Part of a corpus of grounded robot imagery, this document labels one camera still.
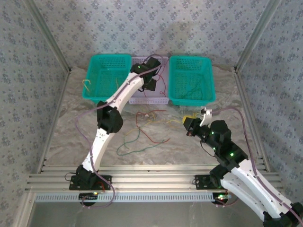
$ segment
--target red wire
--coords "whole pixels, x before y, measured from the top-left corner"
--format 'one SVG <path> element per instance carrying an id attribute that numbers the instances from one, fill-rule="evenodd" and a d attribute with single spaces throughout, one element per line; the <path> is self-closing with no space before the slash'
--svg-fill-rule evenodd
<path id="1" fill-rule="evenodd" d="M 159 93 L 160 93 L 161 95 L 164 95 L 164 96 L 166 97 L 166 95 L 165 95 L 166 84 L 165 84 L 164 79 L 163 79 L 163 77 L 162 77 L 161 75 L 159 75 L 159 79 L 160 79 L 160 78 L 163 80 L 163 84 L 164 84 L 165 88 L 164 88 L 164 91 L 161 91 L 161 92 L 159 92 Z"/>
<path id="2" fill-rule="evenodd" d="M 154 111 L 166 111 L 166 110 L 152 110 L 152 111 L 149 111 L 148 113 L 141 113 L 141 112 L 137 112 L 137 114 L 136 114 L 136 125 L 137 125 L 137 128 L 141 131 L 141 132 L 143 132 L 143 134 L 151 141 L 151 142 L 153 142 L 153 143 L 156 143 L 156 144 L 159 144 L 159 143 L 166 143 L 167 141 L 169 141 L 170 140 L 170 138 L 168 139 L 168 140 L 166 140 L 166 141 L 164 141 L 164 142 L 155 142 L 155 141 L 153 141 L 142 129 L 140 129 L 140 127 L 138 126 L 138 114 L 144 114 L 144 115 L 146 115 L 146 114 L 150 114 L 151 112 L 154 112 Z"/>
<path id="3" fill-rule="evenodd" d="M 163 67 L 162 72 L 161 72 L 161 73 L 158 73 L 159 78 L 157 79 L 157 81 L 159 81 L 160 79 L 162 79 L 162 80 L 163 80 L 163 84 L 164 84 L 165 88 L 164 88 L 164 91 L 160 91 L 159 93 L 160 93 L 161 95 L 164 95 L 165 97 L 166 97 L 166 95 L 165 95 L 165 91 L 166 91 L 166 84 L 165 84 L 165 81 L 164 81 L 164 79 L 163 79 L 163 77 L 162 77 L 162 75 L 161 75 L 161 74 L 164 72 L 164 70 L 165 70 L 165 66 L 166 66 L 166 64 L 167 64 L 168 62 L 169 62 L 169 61 L 167 60 L 167 61 L 166 61 L 166 63 L 165 63 L 165 65 L 164 65 L 164 67 Z"/>
<path id="4" fill-rule="evenodd" d="M 104 184 L 101 181 L 98 181 L 97 183 L 99 183 L 100 185 L 102 185 L 103 192 L 105 192 Z"/>
<path id="5" fill-rule="evenodd" d="M 236 198 L 236 200 L 235 200 L 234 202 L 232 202 L 232 203 L 230 203 L 230 204 L 227 204 L 227 205 L 226 205 L 226 203 L 224 203 L 224 202 L 222 202 L 222 201 L 220 201 L 220 200 L 217 200 L 217 199 L 216 199 L 216 201 L 222 204 L 222 205 L 219 205 L 219 206 L 230 207 L 230 206 L 232 206 L 233 204 L 235 204 L 235 203 L 238 201 L 238 198 Z"/>

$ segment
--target white plastic basket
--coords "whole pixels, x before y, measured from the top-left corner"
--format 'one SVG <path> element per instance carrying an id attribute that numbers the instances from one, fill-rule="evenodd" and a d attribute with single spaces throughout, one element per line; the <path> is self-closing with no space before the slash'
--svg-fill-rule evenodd
<path id="1" fill-rule="evenodd" d="M 169 81 L 169 58 L 163 57 L 164 62 L 162 62 L 162 58 L 155 56 L 153 58 L 158 59 L 163 66 L 161 67 L 159 73 L 161 74 L 163 80 L 156 75 L 154 77 L 157 81 L 156 90 L 155 91 L 148 91 L 145 90 L 144 92 L 136 91 L 134 95 L 130 98 L 129 104 L 168 104 L 168 81 Z M 132 57 L 132 65 L 136 63 L 142 63 L 146 57 Z"/>

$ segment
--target teal plastic basket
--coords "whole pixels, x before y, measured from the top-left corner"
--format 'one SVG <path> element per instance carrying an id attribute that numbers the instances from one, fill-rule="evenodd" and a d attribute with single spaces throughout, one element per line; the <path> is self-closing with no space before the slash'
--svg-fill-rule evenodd
<path id="1" fill-rule="evenodd" d="M 106 101 L 123 84 L 132 66 L 129 54 L 97 54 L 89 62 L 82 96 L 94 103 Z"/>
<path id="2" fill-rule="evenodd" d="M 187 106 L 215 101 L 212 61 L 200 56 L 171 56 L 169 98 L 174 105 Z"/>

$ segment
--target wire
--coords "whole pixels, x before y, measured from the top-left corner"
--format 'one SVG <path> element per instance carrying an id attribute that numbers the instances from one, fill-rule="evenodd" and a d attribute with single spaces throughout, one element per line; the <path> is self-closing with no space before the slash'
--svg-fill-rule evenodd
<path id="1" fill-rule="evenodd" d="M 160 120 L 160 121 L 148 121 L 145 125 L 141 126 L 140 128 L 143 128 L 145 127 L 146 125 L 149 125 L 151 123 L 159 123 L 159 122 L 162 122 L 163 120 Z M 131 132 L 135 131 L 135 130 L 138 130 L 138 128 L 134 128 L 134 129 L 131 129 L 130 131 L 128 131 L 125 136 L 128 136 Z"/>
<path id="2" fill-rule="evenodd" d="M 67 174 L 64 176 L 64 179 L 65 179 L 66 181 L 71 182 L 71 180 L 67 180 L 67 179 L 66 179 Z"/>
<path id="3" fill-rule="evenodd" d="M 144 115 L 146 115 L 146 114 L 149 114 L 149 113 L 151 113 L 151 112 L 154 112 L 154 111 L 166 111 L 166 110 L 152 110 L 152 111 L 149 111 L 148 113 L 141 113 L 141 112 L 137 112 L 137 114 L 136 114 L 136 126 L 137 126 L 137 128 L 141 131 L 141 132 L 143 132 L 143 134 L 151 141 L 151 142 L 153 142 L 153 143 L 166 143 L 167 141 L 169 141 L 170 140 L 170 138 L 169 139 L 167 139 L 166 141 L 162 141 L 162 142 L 155 142 L 155 141 L 153 141 L 147 134 L 146 134 L 146 132 L 144 132 L 139 126 L 138 126 L 138 114 L 144 114 Z"/>
<path id="4" fill-rule="evenodd" d="M 174 126 L 174 125 L 171 125 L 171 122 L 177 122 L 177 123 L 182 123 L 180 121 L 177 121 L 177 120 L 169 120 L 168 122 L 166 122 L 170 127 L 173 127 L 173 128 L 179 128 L 178 126 Z"/>
<path id="5" fill-rule="evenodd" d="M 157 55 L 157 54 L 152 54 L 152 55 L 148 56 L 146 59 L 148 59 L 148 58 L 150 58 L 150 57 L 152 57 L 152 56 L 154 56 L 154 55 Z M 125 89 L 125 88 L 134 80 L 134 79 L 140 78 L 140 76 L 142 76 L 142 75 L 144 75 L 144 74 L 147 74 L 147 73 L 150 73 L 150 72 L 155 71 L 156 69 L 159 69 L 159 68 L 161 67 L 161 65 L 162 65 L 162 64 L 158 65 L 157 67 L 155 67 L 155 68 L 153 68 L 153 69 L 151 69 L 151 70 L 147 70 L 147 71 L 145 71 L 145 72 L 142 72 L 142 73 L 139 73 L 139 74 L 135 75 L 133 78 L 131 78 L 131 79 L 128 81 L 128 83 L 126 83 L 126 84 L 121 88 L 120 91 L 119 91 L 119 89 L 118 89 L 117 95 L 113 98 L 113 100 L 109 101 L 108 103 L 106 103 L 106 104 L 104 104 L 104 105 L 101 105 L 101 106 L 98 106 L 98 107 L 96 107 L 96 108 L 90 109 L 90 110 L 88 110 L 88 111 L 86 111 L 86 112 L 80 114 L 80 115 L 76 118 L 76 120 L 75 120 L 75 127 L 76 127 L 77 131 L 81 134 L 81 136 L 86 140 L 86 142 L 87 142 L 88 145 L 89 145 L 90 164 L 91 164 L 91 168 L 92 168 L 93 172 L 94 172 L 101 180 L 103 180 L 105 183 L 107 183 L 107 184 L 112 188 L 112 190 L 113 190 L 113 196 L 112 196 L 111 200 L 109 201 L 109 203 L 107 203 L 106 205 L 104 205 L 104 206 L 95 206 L 95 207 L 88 207 L 88 206 L 85 206 L 84 203 L 82 203 L 83 207 L 88 208 L 88 209 L 91 209 L 91 208 L 104 208 L 104 207 L 108 207 L 108 206 L 109 206 L 110 204 L 112 204 L 112 202 L 114 201 L 116 192 L 115 192 L 115 189 L 114 189 L 114 187 L 112 186 L 112 184 L 111 184 L 109 181 L 107 181 L 104 177 L 102 177 L 100 174 L 98 174 L 98 172 L 96 171 L 96 169 L 95 169 L 95 167 L 94 167 L 93 152 L 92 152 L 92 144 L 90 143 L 89 139 L 88 139 L 88 138 L 81 132 L 81 130 L 79 129 L 79 127 L 78 127 L 78 121 L 79 121 L 79 119 L 80 119 L 81 117 L 83 117 L 83 116 L 85 116 L 85 115 L 87 115 L 87 114 L 89 114 L 89 113 L 95 111 L 95 110 L 99 110 L 99 109 L 102 109 L 102 108 L 104 108 L 104 107 L 106 107 L 106 106 L 111 105 L 112 103 L 114 103 L 114 102 L 119 98 L 120 94 L 124 91 L 124 89 Z"/>
<path id="6" fill-rule="evenodd" d="M 102 189 L 103 189 L 103 192 L 105 192 L 105 187 L 104 187 L 104 184 L 103 184 L 103 182 L 101 182 L 101 181 L 98 181 L 97 183 L 99 183 L 101 186 L 102 186 Z"/>
<path id="7" fill-rule="evenodd" d="M 89 83 L 89 85 L 91 85 L 91 83 L 90 83 L 90 80 L 89 79 L 84 79 L 83 81 L 82 81 L 82 84 L 84 85 L 84 87 L 87 89 L 87 91 L 88 92 L 90 92 L 90 90 L 89 90 L 89 88 L 86 86 L 86 84 L 84 83 L 84 82 L 88 82 Z"/>
<path id="8" fill-rule="evenodd" d="M 117 90 L 119 89 L 118 78 L 116 78 Z"/>
<path id="9" fill-rule="evenodd" d="M 209 156 L 214 157 L 214 155 L 211 155 L 210 153 L 208 153 L 207 150 L 204 149 L 204 147 L 203 147 L 203 145 L 202 145 L 202 140 L 200 140 L 200 145 L 201 145 L 202 149 L 203 149 Z"/>
<path id="10" fill-rule="evenodd" d="M 242 126 L 243 126 L 243 131 L 244 131 L 244 137 L 245 137 L 245 141 L 246 141 L 246 144 L 247 144 L 247 147 L 248 147 L 248 151 L 249 151 L 249 154 L 250 154 L 250 161 L 251 161 L 251 165 L 252 165 L 252 170 L 253 170 L 253 173 L 256 177 L 256 179 L 259 181 L 259 183 L 262 185 L 263 188 L 265 188 L 265 190 L 272 196 L 275 198 L 275 200 L 277 200 L 280 204 L 282 204 L 285 208 L 287 208 L 299 221 L 299 223 L 301 224 L 301 226 L 303 227 L 303 221 L 301 220 L 301 218 L 296 214 L 296 212 L 294 212 L 294 210 L 289 207 L 286 203 L 283 202 L 283 200 L 281 200 L 279 197 L 277 197 L 265 184 L 264 182 L 260 179 L 260 177 L 258 176 L 258 173 L 257 173 L 257 169 L 256 169 L 256 165 L 253 161 L 253 155 L 252 155 L 252 151 L 251 151 L 251 148 L 250 148 L 250 144 L 248 142 L 248 136 L 247 136 L 247 132 L 246 132 L 246 127 L 245 127 L 245 121 L 244 121 L 244 116 L 243 114 L 241 113 L 241 111 L 239 109 L 237 109 L 236 107 L 233 107 L 233 106 L 228 106 L 226 108 L 223 108 L 221 110 L 215 110 L 215 111 L 212 111 L 212 114 L 218 114 L 222 111 L 225 111 L 225 110 L 235 110 L 239 113 L 240 117 L 241 117 L 241 120 L 242 120 Z"/>
<path id="11" fill-rule="evenodd" d="M 162 71 L 161 73 L 159 73 L 159 78 L 157 79 L 157 81 L 159 81 L 160 79 L 163 80 L 164 91 L 160 91 L 159 93 L 160 93 L 160 95 L 164 95 L 165 97 L 166 97 L 165 91 L 166 91 L 166 88 L 167 88 L 167 87 L 166 87 L 165 81 L 164 81 L 164 79 L 163 79 L 163 77 L 162 77 L 162 73 L 164 72 L 165 67 L 166 67 L 166 65 L 167 65 L 168 62 L 169 62 L 169 60 L 166 61 L 165 65 L 163 66 L 163 71 Z"/>
<path id="12" fill-rule="evenodd" d="M 140 137 L 140 130 L 138 130 L 138 136 L 137 136 L 136 139 L 134 139 L 134 140 L 132 140 L 132 141 L 129 141 L 129 142 L 124 142 L 124 144 L 135 142 L 136 140 L 139 139 L 139 137 Z M 156 145 L 154 145 L 154 146 L 146 147 L 146 148 L 144 148 L 144 149 L 142 149 L 142 150 L 131 151 L 131 152 L 128 152 L 128 153 L 126 153 L 126 154 L 119 154 L 119 153 L 118 153 L 119 149 L 124 145 L 124 144 L 122 144 L 121 146 L 118 147 L 116 153 L 117 153 L 117 155 L 119 155 L 119 156 L 125 156 L 125 155 L 129 155 L 129 154 L 132 154 L 132 153 L 139 153 L 139 152 L 143 152 L 143 151 L 145 151 L 145 150 L 147 150 L 147 149 L 149 149 L 149 148 L 154 148 L 154 147 L 156 147 L 156 146 L 158 146 L 158 145 L 160 145 L 160 144 L 162 144 L 162 143 L 163 143 L 163 142 L 161 142 L 161 143 L 159 143 L 159 144 L 156 144 Z"/>
<path id="13" fill-rule="evenodd" d="M 230 204 L 226 204 L 226 203 L 224 203 L 224 202 L 222 202 L 222 201 L 220 201 L 220 200 L 218 200 L 218 199 L 215 199 L 215 201 L 217 201 L 217 202 L 219 202 L 219 203 L 222 204 L 222 205 L 220 205 L 220 206 L 222 206 L 222 207 L 230 207 L 230 206 L 234 205 L 238 200 L 239 200 L 238 197 L 236 197 L 236 199 L 235 199 L 234 202 L 232 202 L 232 203 L 230 203 Z"/>
<path id="14" fill-rule="evenodd" d="M 165 91 L 166 91 L 166 84 L 165 84 L 165 81 L 164 81 L 164 79 L 163 79 L 163 77 L 162 77 L 161 75 L 159 75 L 159 77 L 163 80 L 163 84 L 164 84 L 164 91 L 160 91 L 159 93 L 160 93 L 161 95 L 164 95 L 164 96 L 166 97 L 166 94 L 165 94 Z"/>

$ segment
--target patterned wallpaper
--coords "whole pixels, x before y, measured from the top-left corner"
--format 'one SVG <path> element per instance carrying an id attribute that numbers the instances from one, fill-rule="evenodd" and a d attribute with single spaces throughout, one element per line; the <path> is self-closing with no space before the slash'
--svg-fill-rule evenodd
<path id="1" fill-rule="evenodd" d="M 303 2 L 278 8 L 241 75 L 269 160 L 303 202 Z"/>
<path id="2" fill-rule="evenodd" d="M 9 227 L 66 73 L 21 0 L 1 0 L 0 8 L 0 226 Z"/>
<path id="3" fill-rule="evenodd" d="M 70 66 L 96 53 L 202 54 L 234 65 L 267 0 L 35 0 Z"/>

